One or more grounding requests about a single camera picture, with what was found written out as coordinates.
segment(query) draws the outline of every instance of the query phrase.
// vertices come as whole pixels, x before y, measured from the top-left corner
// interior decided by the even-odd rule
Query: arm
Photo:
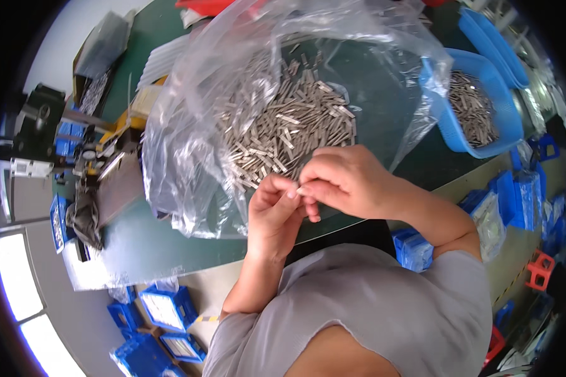
[[[352,216],[400,220],[435,247],[434,259],[464,250],[481,260],[478,233],[468,214],[393,176],[362,145],[317,149],[302,170],[300,184],[298,193],[311,220],[318,219],[317,201]]]
[[[241,275],[222,306],[231,313],[260,313],[275,297],[287,254],[306,216],[297,184],[277,174],[265,177],[249,202],[247,254]]]

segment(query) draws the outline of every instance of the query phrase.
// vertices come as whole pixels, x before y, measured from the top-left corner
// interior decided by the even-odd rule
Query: person
[[[314,151],[299,184],[270,174],[249,203],[247,254],[228,294],[205,377],[477,376],[492,329],[474,222],[386,171],[365,147]],[[341,244],[284,268],[317,202],[400,220],[434,246],[415,273],[366,245]]]

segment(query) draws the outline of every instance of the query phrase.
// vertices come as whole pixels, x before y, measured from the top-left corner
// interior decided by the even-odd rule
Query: hand
[[[412,186],[384,169],[362,145],[315,150],[300,173],[300,185],[297,192],[313,222],[320,220],[317,201],[356,217],[397,220],[402,211],[398,199]]]
[[[281,262],[291,252],[306,210],[296,182],[266,176],[249,201],[247,255]]]

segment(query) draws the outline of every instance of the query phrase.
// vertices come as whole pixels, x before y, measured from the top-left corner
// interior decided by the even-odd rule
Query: gray shirt
[[[477,376],[491,338],[488,287],[463,251],[415,273],[373,247],[328,247],[287,266],[262,313],[219,324],[203,375],[283,376],[313,336],[341,325],[401,376]]]

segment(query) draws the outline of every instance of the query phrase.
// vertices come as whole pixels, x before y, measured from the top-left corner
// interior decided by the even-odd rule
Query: white wall
[[[61,341],[89,377],[122,376],[109,358],[109,351],[124,342],[107,312],[113,299],[106,290],[74,292],[63,257],[55,251],[50,222],[28,225],[26,231],[40,292]]]
[[[15,221],[25,221],[49,215],[53,202],[52,179],[15,177],[10,198]]]
[[[46,34],[25,81],[29,93],[39,83],[72,92],[72,64],[92,28],[112,10],[124,16],[140,11],[151,0],[70,0]]]

